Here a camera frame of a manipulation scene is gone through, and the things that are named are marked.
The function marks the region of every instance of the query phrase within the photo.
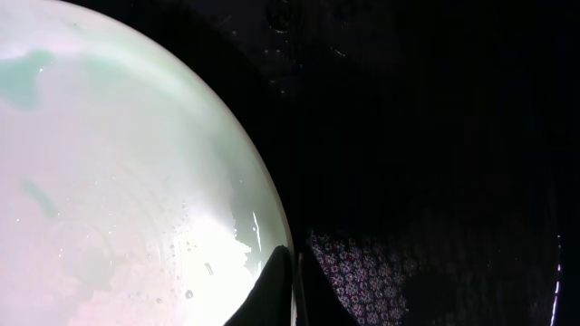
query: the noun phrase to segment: floral pattern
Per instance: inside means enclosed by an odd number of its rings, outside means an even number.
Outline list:
[[[311,235],[310,247],[338,300],[359,325],[401,325],[406,309],[402,289],[417,273],[417,262],[375,239],[332,240]]]

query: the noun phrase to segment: glossy surface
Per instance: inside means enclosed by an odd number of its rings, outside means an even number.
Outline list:
[[[0,18],[0,324],[223,324],[292,246],[233,115],[104,16],[3,0]]]

